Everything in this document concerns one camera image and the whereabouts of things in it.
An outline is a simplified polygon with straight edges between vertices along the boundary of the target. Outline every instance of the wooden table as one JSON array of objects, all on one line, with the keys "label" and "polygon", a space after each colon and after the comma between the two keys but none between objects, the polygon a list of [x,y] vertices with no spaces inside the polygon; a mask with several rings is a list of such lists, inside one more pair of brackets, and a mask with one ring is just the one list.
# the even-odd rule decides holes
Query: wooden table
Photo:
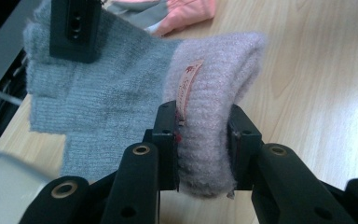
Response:
[{"label": "wooden table", "polygon": [[[343,189],[358,177],[358,1],[216,0],[214,20],[171,37],[259,31],[268,36],[256,83],[240,106],[265,142],[289,146],[323,181]],[[30,96],[0,139],[0,151],[57,176],[64,136],[30,133]],[[196,200],[163,192],[164,223],[257,223],[249,192]]]}]

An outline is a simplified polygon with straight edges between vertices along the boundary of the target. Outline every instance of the blue-gray knit fabric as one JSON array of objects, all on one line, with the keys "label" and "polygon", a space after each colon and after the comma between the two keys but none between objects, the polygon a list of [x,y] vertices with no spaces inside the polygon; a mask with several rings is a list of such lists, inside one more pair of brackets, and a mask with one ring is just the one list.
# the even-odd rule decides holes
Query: blue-gray knit fabric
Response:
[{"label": "blue-gray knit fabric", "polygon": [[24,31],[31,130],[66,134],[61,174],[98,180],[153,127],[181,41],[152,37],[103,10],[97,61],[56,59],[48,51],[50,9],[43,1]]}]

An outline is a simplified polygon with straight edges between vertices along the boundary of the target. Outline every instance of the knit glove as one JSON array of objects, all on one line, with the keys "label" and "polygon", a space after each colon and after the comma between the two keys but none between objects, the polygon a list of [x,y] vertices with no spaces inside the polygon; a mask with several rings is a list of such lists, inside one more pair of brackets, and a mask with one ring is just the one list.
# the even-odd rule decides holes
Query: knit glove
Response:
[{"label": "knit glove", "polygon": [[107,10],[152,35],[214,17],[214,0],[113,0]]},{"label": "knit glove", "polygon": [[106,11],[98,59],[77,63],[49,56],[50,0],[24,31],[31,129],[65,133],[62,175],[98,180],[114,172],[124,149],[153,127],[158,106],[175,100],[180,76],[203,60],[186,108],[178,146],[180,188],[213,197],[235,188],[227,155],[227,119],[255,79],[265,46],[257,33],[163,40]]}]

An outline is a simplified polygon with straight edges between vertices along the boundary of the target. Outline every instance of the gray cloth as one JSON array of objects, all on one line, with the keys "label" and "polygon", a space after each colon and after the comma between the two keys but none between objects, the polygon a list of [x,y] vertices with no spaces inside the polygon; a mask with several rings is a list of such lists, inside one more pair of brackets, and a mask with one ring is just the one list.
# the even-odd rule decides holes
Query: gray cloth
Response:
[{"label": "gray cloth", "polygon": [[103,11],[98,60],[76,63],[49,56],[49,20],[47,0],[24,31],[31,129],[66,134],[62,175],[98,180],[115,171],[124,149],[153,128],[180,41],[152,37]]}]

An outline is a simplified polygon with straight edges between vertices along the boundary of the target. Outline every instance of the pink label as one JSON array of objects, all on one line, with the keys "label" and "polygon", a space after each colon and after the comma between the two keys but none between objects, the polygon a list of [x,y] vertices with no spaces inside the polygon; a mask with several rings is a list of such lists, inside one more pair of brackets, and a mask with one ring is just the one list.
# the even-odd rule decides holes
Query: pink label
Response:
[{"label": "pink label", "polygon": [[186,122],[186,108],[188,97],[191,91],[191,85],[202,66],[203,60],[191,63],[182,74],[179,82],[178,95],[176,97],[176,110],[179,116],[179,125],[184,126]]}]

